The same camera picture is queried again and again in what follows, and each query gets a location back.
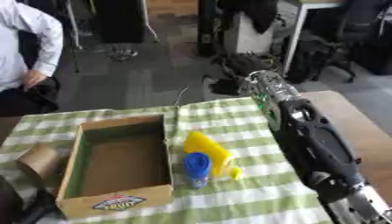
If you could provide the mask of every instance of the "black chair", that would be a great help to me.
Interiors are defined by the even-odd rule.
[[[351,68],[351,51],[372,35],[379,35],[391,0],[346,0],[342,6],[319,10],[308,21],[313,34],[323,39],[328,50],[316,73],[317,81],[325,67],[335,66],[350,73],[347,82],[356,77]]]

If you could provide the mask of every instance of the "printed logo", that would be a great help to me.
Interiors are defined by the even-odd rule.
[[[93,206],[93,209],[106,211],[123,211],[130,207],[135,207],[144,202],[146,199],[134,196],[113,196],[110,199],[105,199],[103,202]]]

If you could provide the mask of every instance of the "striped tablecloth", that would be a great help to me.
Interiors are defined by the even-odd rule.
[[[49,215],[39,223],[331,223],[315,193],[299,182],[250,98],[209,101],[181,108],[94,110],[24,117],[0,149],[0,174],[28,199],[34,193],[13,161],[37,142],[67,153],[79,123],[127,116],[164,114],[174,176],[173,202],[80,220]],[[190,189],[184,181],[182,143],[190,130],[201,130],[234,153],[243,169],[235,182],[216,178]]]

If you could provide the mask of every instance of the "yellow spray bottle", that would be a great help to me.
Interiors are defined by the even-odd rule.
[[[238,180],[242,175],[241,168],[233,165],[233,154],[199,131],[189,133],[184,141],[184,151],[208,155],[212,161],[211,173],[214,177],[230,175]]]

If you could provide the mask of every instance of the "person's arm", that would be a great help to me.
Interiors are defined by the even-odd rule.
[[[25,76],[24,87],[31,88],[52,76],[63,47],[61,23],[54,17],[15,0],[1,0],[0,21],[12,29],[32,32],[40,40],[37,62]]]

